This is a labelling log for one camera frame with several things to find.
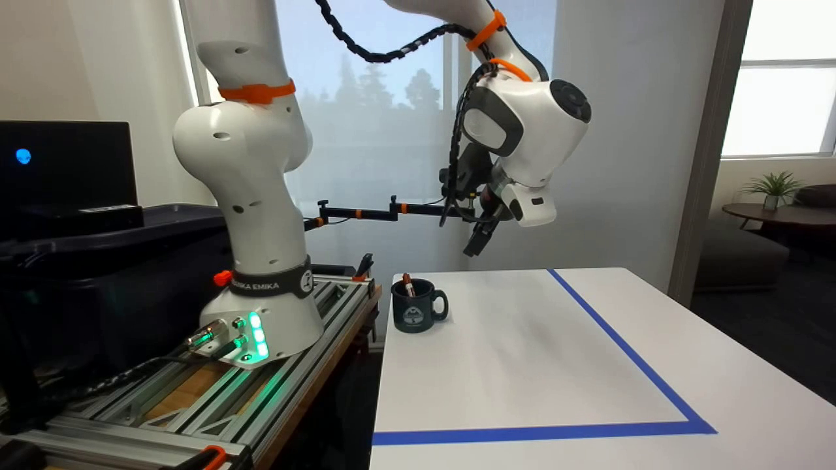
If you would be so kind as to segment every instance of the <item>blue tape line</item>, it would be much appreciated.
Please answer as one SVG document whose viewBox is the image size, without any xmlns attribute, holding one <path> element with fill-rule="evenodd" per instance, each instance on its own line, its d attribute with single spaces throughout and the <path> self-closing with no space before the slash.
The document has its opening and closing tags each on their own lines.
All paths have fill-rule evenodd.
<svg viewBox="0 0 836 470">
<path fill-rule="evenodd" d="M 485 442 L 553 442 L 553 438 L 630 438 L 630 435 L 682 435 L 715 434 L 626 341 L 604 315 L 553 269 L 549 273 L 570 297 L 604 328 L 604 333 L 635 363 L 648 380 L 685 414 L 670 423 L 593 423 L 593 426 L 537 426 L 537 428 L 444 428 L 444 430 L 378 430 L 373 445 L 421 444 L 485 444 Z"/>
</svg>

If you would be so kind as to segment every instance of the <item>mug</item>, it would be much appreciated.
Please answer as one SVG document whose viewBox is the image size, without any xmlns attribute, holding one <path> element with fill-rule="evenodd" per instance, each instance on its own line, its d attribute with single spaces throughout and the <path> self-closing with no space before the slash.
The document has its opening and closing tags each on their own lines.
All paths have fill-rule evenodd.
<svg viewBox="0 0 836 470">
<path fill-rule="evenodd" d="M 409 297 L 405 281 L 391 284 L 391 315 L 400 331 L 426 331 L 446 317 L 450 301 L 444 290 L 435 290 L 427 278 L 413 278 L 413 291 Z"/>
</svg>

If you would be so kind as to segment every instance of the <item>white wall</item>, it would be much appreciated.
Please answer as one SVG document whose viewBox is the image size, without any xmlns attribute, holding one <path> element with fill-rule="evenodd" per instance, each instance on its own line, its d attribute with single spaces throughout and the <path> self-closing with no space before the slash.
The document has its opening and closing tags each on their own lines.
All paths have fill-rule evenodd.
<svg viewBox="0 0 836 470">
<path fill-rule="evenodd" d="M 143 205 L 208 201 L 171 153 L 190 106 L 171 0 L 2 0 L 0 119 L 127 119 Z"/>
<path fill-rule="evenodd" d="M 715 175 L 710 216 L 724 220 L 725 204 L 763 201 L 763 196 L 750 193 L 750 188 L 766 173 L 791 173 L 800 186 L 823 186 L 836 182 L 836 160 L 725 160 Z"/>
<path fill-rule="evenodd" d="M 665 287 L 724 0 L 559 5 L 559 76 L 593 122 L 555 178 L 559 222 L 505 226 L 473 265 L 618 263 Z"/>
</svg>

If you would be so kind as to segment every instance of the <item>potted plant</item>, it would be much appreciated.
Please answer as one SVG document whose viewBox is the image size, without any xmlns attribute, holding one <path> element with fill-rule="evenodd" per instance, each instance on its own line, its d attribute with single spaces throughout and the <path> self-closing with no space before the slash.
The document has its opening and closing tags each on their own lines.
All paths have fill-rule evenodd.
<svg viewBox="0 0 836 470">
<path fill-rule="evenodd" d="M 791 173 L 766 173 L 755 179 L 751 193 L 763 193 L 763 208 L 775 210 L 779 205 L 788 204 L 800 182 Z"/>
</svg>

